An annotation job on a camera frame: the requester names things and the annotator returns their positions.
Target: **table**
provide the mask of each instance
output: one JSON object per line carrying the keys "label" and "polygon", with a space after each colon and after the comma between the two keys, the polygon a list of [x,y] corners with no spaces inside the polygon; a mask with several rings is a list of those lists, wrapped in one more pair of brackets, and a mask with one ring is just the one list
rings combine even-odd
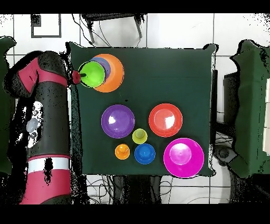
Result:
{"label": "table", "polygon": [[[205,162],[198,173],[213,175],[209,168],[209,115],[211,96],[211,59],[216,46],[203,49],[134,49],[134,48],[83,48],[69,43],[74,69],[100,53],[117,57],[123,64],[125,76],[122,85],[110,93],[77,85],[79,98],[72,90],[72,100],[79,101],[81,134],[74,133],[82,141],[83,174],[108,175],[170,175],[163,163],[166,146],[174,139],[188,137],[203,149]],[[148,116],[160,103],[177,106],[183,115],[181,130],[173,137],[155,135]],[[129,107],[136,119],[134,129],[143,128],[148,133],[147,143],[156,150],[155,160],[148,165],[139,164],[134,158],[137,147],[132,133],[122,139],[110,138],[101,127],[102,113],[111,105]],[[131,153],[128,159],[119,160],[114,154],[117,145],[125,143]]]}

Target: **floor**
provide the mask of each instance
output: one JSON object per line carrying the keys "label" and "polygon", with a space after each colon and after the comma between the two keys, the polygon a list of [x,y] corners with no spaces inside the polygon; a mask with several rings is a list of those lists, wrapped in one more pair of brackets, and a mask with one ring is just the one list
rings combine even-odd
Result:
{"label": "floor", "polygon": [[[42,25],[34,28],[34,35],[59,35],[58,14],[41,14],[41,18]],[[31,38],[30,15],[0,15],[0,36],[12,36],[17,42],[17,45],[7,53],[9,66],[12,67],[24,55],[34,50],[65,51],[66,41],[90,46],[85,39],[86,37],[90,40],[88,30],[83,25],[85,21],[80,21],[79,14],[74,14],[74,19],[81,25],[82,30],[74,22],[71,14],[61,14],[61,38]],[[141,40],[131,17],[101,21],[100,24],[94,22],[93,30],[104,39],[103,32],[111,46],[203,48],[208,43],[218,44],[215,64],[219,75],[217,119],[223,121],[223,76],[237,71],[229,57],[236,53],[239,42],[244,39],[269,46],[268,20],[264,14],[148,14],[141,24]],[[94,45],[106,46],[96,34]],[[212,163],[213,169],[216,170],[216,175],[212,177],[177,179],[164,176],[162,181],[168,182],[161,183],[162,203],[228,203],[230,194],[228,169],[219,166],[216,159],[213,159]],[[89,195],[99,194],[99,186],[103,183],[101,176],[88,175],[88,181],[94,182],[88,187]],[[100,187],[100,195],[105,193],[105,188]],[[108,194],[101,200],[102,203],[108,203]]]}

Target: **yellow-green cup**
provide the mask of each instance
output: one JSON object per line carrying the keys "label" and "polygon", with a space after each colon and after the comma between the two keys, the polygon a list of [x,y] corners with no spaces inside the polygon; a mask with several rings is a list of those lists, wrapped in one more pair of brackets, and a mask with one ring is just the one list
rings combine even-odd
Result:
{"label": "yellow-green cup", "polygon": [[132,140],[136,143],[136,144],[143,144],[144,142],[146,142],[147,140],[147,133],[145,130],[138,128],[136,129],[133,134],[132,134]]}

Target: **lime green cup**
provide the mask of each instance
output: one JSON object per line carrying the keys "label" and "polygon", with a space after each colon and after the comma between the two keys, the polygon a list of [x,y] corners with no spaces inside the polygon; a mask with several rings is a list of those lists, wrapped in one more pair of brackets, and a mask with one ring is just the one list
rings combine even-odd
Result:
{"label": "lime green cup", "polygon": [[105,70],[103,66],[95,61],[84,63],[79,68],[81,82],[84,86],[95,88],[103,84]]}

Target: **pink bowl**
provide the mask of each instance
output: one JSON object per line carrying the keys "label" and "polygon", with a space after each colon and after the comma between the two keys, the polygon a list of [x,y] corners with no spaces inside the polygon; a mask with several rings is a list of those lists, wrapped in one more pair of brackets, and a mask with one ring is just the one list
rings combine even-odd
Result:
{"label": "pink bowl", "polygon": [[178,178],[190,178],[199,173],[204,158],[200,145],[190,138],[173,140],[163,156],[166,169]]}

